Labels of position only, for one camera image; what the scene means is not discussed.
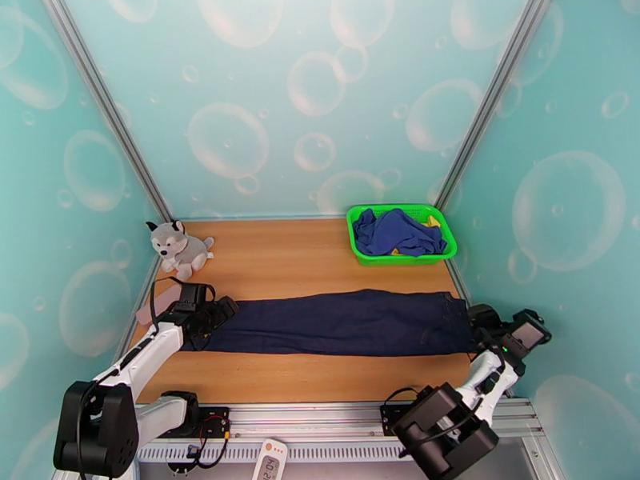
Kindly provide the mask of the dark blue denim trousers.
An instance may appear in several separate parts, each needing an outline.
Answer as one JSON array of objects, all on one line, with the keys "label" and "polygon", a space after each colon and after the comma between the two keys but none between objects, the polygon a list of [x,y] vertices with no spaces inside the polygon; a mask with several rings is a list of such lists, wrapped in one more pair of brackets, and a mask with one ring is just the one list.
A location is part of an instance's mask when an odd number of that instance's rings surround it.
[{"label": "dark blue denim trousers", "polygon": [[238,302],[238,312],[184,351],[405,357],[470,353],[464,300],[448,292],[357,290]]}]

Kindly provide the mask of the pink case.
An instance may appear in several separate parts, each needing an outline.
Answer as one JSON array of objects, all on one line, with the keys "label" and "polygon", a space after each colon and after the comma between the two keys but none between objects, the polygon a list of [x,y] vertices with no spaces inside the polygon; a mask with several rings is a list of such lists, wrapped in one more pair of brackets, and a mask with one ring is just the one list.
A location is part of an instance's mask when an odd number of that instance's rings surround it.
[{"label": "pink case", "polygon": [[[162,313],[167,311],[170,305],[179,300],[181,288],[182,287],[180,285],[174,284],[163,292],[154,296],[154,309],[155,316],[157,318],[159,318]],[[153,320],[151,316],[150,302],[140,308],[136,312],[135,316],[141,326],[148,326],[149,324],[151,324]]]}]

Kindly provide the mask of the grey husky plush toy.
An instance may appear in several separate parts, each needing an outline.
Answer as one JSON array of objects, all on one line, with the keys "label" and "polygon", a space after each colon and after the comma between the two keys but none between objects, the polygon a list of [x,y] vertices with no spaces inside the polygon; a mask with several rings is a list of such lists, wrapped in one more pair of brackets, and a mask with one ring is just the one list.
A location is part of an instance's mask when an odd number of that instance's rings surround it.
[{"label": "grey husky plush toy", "polygon": [[180,220],[162,224],[145,222],[145,225],[150,231],[152,248],[161,259],[161,268],[166,273],[174,271],[180,281],[189,280],[214,257],[214,238],[189,235]]}]

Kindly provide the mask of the green plastic basket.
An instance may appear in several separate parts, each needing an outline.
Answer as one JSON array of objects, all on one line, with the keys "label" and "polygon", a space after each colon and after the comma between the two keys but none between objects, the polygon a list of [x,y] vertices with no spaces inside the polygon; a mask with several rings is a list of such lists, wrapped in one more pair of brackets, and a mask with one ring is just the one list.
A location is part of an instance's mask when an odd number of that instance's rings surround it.
[{"label": "green plastic basket", "polygon": [[[412,258],[409,256],[385,256],[385,257],[367,257],[360,253],[354,243],[354,233],[351,228],[351,224],[360,216],[360,214],[367,210],[372,209],[376,216],[383,214],[392,209],[401,209],[405,211],[410,217],[414,218],[420,223],[424,223],[429,215],[433,215],[440,221],[442,236],[447,241],[448,246],[443,254],[425,255],[418,258]],[[346,222],[348,227],[348,235],[350,240],[350,246],[358,262],[363,266],[420,266],[430,265],[443,260],[452,258],[458,252],[458,244],[449,228],[449,225],[442,214],[442,212],[433,206],[425,204],[377,204],[377,205],[359,205],[352,206],[346,213]]]}]

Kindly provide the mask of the crumpled blue garment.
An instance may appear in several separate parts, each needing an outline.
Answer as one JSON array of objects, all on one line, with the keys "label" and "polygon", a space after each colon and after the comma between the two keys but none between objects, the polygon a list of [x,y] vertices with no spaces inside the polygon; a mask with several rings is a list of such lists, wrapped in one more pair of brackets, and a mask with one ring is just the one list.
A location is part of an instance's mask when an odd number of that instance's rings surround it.
[{"label": "crumpled blue garment", "polygon": [[439,226],[428,226],[401,209],[376,216],[363,211],[351,224],[356,249],[367,257],[443,254],[448,246]]}]

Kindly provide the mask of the white digital timer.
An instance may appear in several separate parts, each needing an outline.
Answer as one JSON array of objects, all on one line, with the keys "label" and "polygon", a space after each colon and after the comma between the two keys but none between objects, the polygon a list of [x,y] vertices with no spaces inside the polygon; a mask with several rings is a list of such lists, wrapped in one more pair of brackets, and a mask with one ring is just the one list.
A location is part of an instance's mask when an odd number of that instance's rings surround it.
[{"label": "white digital timer", "polygon": [[282,480],[289,455],[287,444],[267,438],[263,441],[251,480]]}]

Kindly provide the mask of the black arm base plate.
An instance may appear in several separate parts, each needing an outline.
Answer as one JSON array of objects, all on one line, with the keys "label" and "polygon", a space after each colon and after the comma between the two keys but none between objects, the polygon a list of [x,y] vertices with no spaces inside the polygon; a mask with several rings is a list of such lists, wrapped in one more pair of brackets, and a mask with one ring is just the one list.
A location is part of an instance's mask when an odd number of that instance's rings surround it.
[{"label": "black arm base plate", "polygon": [[226,406],[200,406],[197,431],[199,438],[224,439],[230,435],[230,408]]},{"label": "black arm base plate", "polygon": [[380,405],[379,413],[384,436],[395,436],[394,425],[410,411],[410,408],[411,404],[408,402],[390,402]]}]

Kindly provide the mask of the aluminium frame rail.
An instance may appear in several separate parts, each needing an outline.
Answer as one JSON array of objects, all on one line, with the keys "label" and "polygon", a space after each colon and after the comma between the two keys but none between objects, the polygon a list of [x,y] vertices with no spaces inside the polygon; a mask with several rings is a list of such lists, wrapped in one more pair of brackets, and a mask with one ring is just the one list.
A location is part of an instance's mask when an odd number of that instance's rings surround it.
[{"label": "aluminium frame rail", "polygon": [[[230,439],[258,442],[339,442],[384,440],[391,424],[380,402],[306,402],[235,404],[230,406]],[[528,399],[501,398],[494,409],[493,430],[501,437],[544,434]]]}]

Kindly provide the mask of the aluminium corner post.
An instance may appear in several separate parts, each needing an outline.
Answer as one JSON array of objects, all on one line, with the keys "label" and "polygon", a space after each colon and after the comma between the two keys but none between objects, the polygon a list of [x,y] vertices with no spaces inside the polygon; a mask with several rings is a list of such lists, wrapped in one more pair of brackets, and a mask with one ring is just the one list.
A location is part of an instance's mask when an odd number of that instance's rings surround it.
[{"label": "aluminium corner post", "polygon": [[522,15],[515,25],[514,31],[506,44],[490,84],[478,106],[470,128],[456,153],[454,162],[438,192],[434,206],[445,209],[449,200],[462,179],[476,147],[482,140],[486,128],[491,122],[508,82],[515,73],[520,59],[524,55],[530,39],[533,37],[552,0],[527,0]]},{"label": "aluminium corner post", "polygon": [[162,220],[168,222],[172,219],[170,209],[127,128],[104,77],[99,73],[98,65],[94,61],[66,1],[42,0],[42,3],[146,195]]}]

